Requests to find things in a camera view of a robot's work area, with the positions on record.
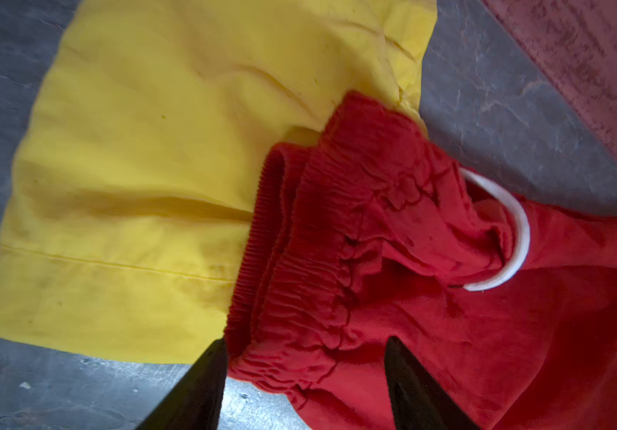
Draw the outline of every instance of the clothing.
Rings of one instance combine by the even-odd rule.
[[[0,337],[196,361],[265,154],[315,144],[350,89],[417,118],[435,19],[433,0],[84,0],[14,160]]]
[[[229,375],[314,429],[393,429],[397,336],[483,429],[617,429],[617,218],[502,205],[406,116],[351,93],[318,147],[270,151],[225,338]]]

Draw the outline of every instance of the gray surface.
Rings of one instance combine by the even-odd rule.
[[[479,0],[440,0],[423,62],[434,142],[541,202],[617,215],[617,165]],[[76,0],[0,1],[0,219],[9,167]],[[132,429],[186,366],[119,363],[0,339],[0,429]],[[221,429],[300,429],[286,399],[228,381]]]

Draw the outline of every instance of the yellow fabric fold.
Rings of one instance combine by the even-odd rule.
[[[314,144],[348,90],[418,118],[435,20],[434,0],[84,0],[14,160],[0,337],[195,361],[269,148]]]

